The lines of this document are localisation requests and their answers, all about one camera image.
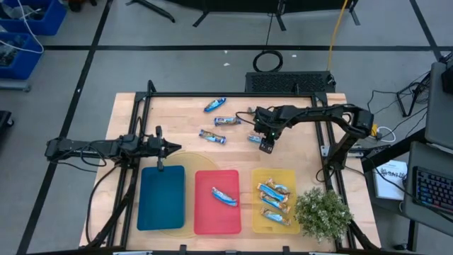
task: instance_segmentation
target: table leg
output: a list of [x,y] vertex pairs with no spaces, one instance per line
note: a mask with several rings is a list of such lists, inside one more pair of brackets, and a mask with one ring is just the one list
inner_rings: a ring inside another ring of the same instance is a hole
[[409,223],[408,250],[417,251],[418,222],[411,220]]

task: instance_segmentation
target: potted plant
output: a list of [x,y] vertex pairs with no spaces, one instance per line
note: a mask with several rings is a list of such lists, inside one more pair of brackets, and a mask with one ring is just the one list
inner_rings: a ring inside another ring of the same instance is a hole
[[323,192],[320,188],[305,191],[297,197],[295,219],[304,229],[304,235],[318,242],[341,238],[352,220],[349,207],[335,191]]

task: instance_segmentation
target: plastic tray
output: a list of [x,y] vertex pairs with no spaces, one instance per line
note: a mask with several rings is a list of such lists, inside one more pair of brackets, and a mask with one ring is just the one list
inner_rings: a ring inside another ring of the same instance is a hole
[[142,170],[138,230],[165,230],[184,225],[185,176],[182,166]]
[[[237,199],[232,207],[217,200],[212,187]],[[196,234],[238,234],[241,232],[239,173],[236,170],[198,171],[195,174]]]
[[[4,4],[10,7],[17,7],[17,0],[4,0]],[[46,13],[42,20],[27,20],[30,29],[35,35],[56,35],[58,28],[66,16],[65,7],[58,0],[21,0],[22,6],[44,6]],[[8,32],[29,33],[22,20],[0,19],[0,26]]]
[[[291,195],[287,202],[291,206],[289,214],[284,214],[280,210],[265,204],[260,199],[260,191],[256,188],[258,183],[265,183],[269,178],[272,178],[276,183],[288,187]],[[264,234],[298,234],[300,232],[300,224],[294,219],[294,205],[296,204],[296,175],[294,170],[286,169],[255,169],[252,172],[252,228],[255,233]],[[271,209],[275,213],[284,215],[291,220],[290,226],[281,225],[278,222],[273,222],[261,215],[261,208]]]
[[[40,46],[26,33],[0,33],[0,40],[14,40],[16,36],[24,39],[22,48],[40,51]],[[33,72],[42,54],[19,50],[12,63],[7,67],[0,67],[0,78],[28,79]]]

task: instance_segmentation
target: blue wrapper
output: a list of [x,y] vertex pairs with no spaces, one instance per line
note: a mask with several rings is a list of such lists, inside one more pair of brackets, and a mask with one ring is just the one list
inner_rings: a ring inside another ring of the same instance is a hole
[[212,187],[212,195],[214,195],[215,198],[222,201],[223,203],[226,203],[227,205],[230,205],[230,206],[238,205],[236,199],[230,198],[229,196],[223,194],[221,191],[219,191],[215,187]]
[[214,118],[214,125],[235,125],[241,124],[241,120],[236,117],[217,117]]
[[284,218],[283,216],[279,215],[278,213],[272,212],[269,209],[261,208],[261,215],[268,218],[269,220],[273,220],[275,222],[280,223],[281,225],[290,226],[291,220]]
[[289,213],[289,209],[291,209],[291,206],[289,206],[285,203],[279,202],[277,199],[271,197],[270,195],[267,195],[266,193],[264,193],[262,191],[260,194],[260,198],[261,198],[261,201],[263,201],[264,203],[267,203],[268,205],[271,205],[271,206],[277,208],[278,210],[281,210],[284,213]]
[[208,131],[204,131],[204,130],[200,131],[199,136],[205,138],[208,141],[218,142],[218,143],[223,144],[223,145],[225,144],[225,142],[227,142],[227,138],[226,137],[222,137],[220,135],[216,135],[216,134],[214,134],[212,132],[208,132]]
[[259,137],[259,136],[256,136],[256,135],[248,135],[247,138],[248,138],[248,140],[249,140],[250,142],[261,143],[261,137]]
[[277,191],[274,191],[273,189],[269,188],[268,186],[266,186],[264,184],[258,183],[257,189],[260,190],[260,191],[264,191],[264,193],[266,193],[269,196],[277,199],[280,202],[284,203],[284,202],[288,201],[288,195],[280,194]]
[[221,106],[223,103],[225,103],[226,100],[227,100],[227,98],[219,98],[219,99],[214,100],[213,102],[209,103],[205,107],[205,113],[209,113],[209,112],[212,112],[213,110],[217,109],[219,106]]

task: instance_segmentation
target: storage bin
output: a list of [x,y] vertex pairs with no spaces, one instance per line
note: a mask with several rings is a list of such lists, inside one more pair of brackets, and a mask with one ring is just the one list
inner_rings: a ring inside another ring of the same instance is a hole
[[[35,42],[30,34],[27,33],[0,33],[0,40],[5,43],[8,40],[14,40],[16,36],[24,39],[23,49],[40,51],[40,46]],[[0,66],[0,78],[9,79],[28,79],[35,68],[41,54],[18,50],[12,63],[7,67]]]
[[[10,7],[19,6],[17,0],[4,0],[4,4]],[[58,28],[66,16],[65,7],[58,0],[21,0],[22,6],[42,6],[46,12],[44,17],[39,20],[27,20],[30,29],[35,35],[55,35]],[[8,32],[29,33],[23,20],[18,19],[0,19],[0,26]]]

